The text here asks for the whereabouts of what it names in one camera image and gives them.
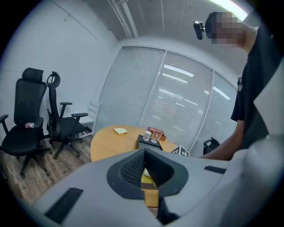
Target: black bag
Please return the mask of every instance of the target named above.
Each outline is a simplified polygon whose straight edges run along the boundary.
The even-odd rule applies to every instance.
[[[213,151],[215,148],[217,148],[220,145],[220,143],[214,139],[213,137],[211,137],[211,139],[206,140],[203,143],[203,155],[208,154],[209,152]]]

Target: shirt sleeve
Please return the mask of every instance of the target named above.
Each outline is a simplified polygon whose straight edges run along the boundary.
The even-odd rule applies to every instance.
[[[237,92],[237,97],[235,101],[235,107],[231,116],[231,119],[233,121],[244,121],[245,116],[244,116],[244,94],[243,94],[243,89],[241,91]]]

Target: brown box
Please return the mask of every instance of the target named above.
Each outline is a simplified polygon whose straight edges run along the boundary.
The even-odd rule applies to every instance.
[[[160,140],[161,141],[165,141],[166,140],[166,136],[165,136],[165,134],[164,134],[164,132],[162,130],[159,130],[159,129],[156,129],[156,128],[153,128],[153,127],[148,127],[147,131],[151,132],[151,138],[153,137],[154,131],[157,131],[159,133],[162,133],[162,136],[161,136]]]

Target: white wall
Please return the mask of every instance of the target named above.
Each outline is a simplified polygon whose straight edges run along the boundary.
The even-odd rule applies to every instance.
[[[118,44],[120,46],[155,47],[182,53],[205,63],[206,65],[221,73],[235,87],[237,86],[237,77],[239,75],[238,72],[228,67],[226,64],[224,64],[222,61],[220,61],[218,58],[214,57],[210,53],[188,43],[178,41],[176,39],[162,37],[159,35],[144,35],[136,39],[125,39],[118,41]]]
[[[64,114],[70,116],[71,113],[86,112],[91,98],[98,100],[105,77],[119,52],[117,39],[86,5],[77,5],[74,10],[72,2],[55,2],[58,5],[45,0],[33,9],[10,39],[2,56],[0,116],[9,115],[6,119],[9,130],[14,126],[15,85],[24,69],[44,70],[44,82],[51,71],[60,75],[57,104],[61,110],[60,102],[72,102]],[[40,109],[45,134],[48,107],[47,89]],[[4,136],[0,126],[0,142]]]

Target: white chair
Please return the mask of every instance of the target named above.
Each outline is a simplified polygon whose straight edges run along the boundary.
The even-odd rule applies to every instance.
[[[91,129],[90,133],[86,133],[86,132],[82,132],[79,134],[79,138],[83,138],[83,137],[87,137],[90,135],[94,135],[95,133],[95,123],[96,123],[96,118],[98,115],[98,111],[99,111],[99,106],[100,106],[100,102],[96,102],[93,100],[90,100],[89,106],[88,106],[88,110],[87,113],[89,114],[89,116],[87,117],[82,117],[80,118],[80,123],[86,127],[88,127],[89,129]]]

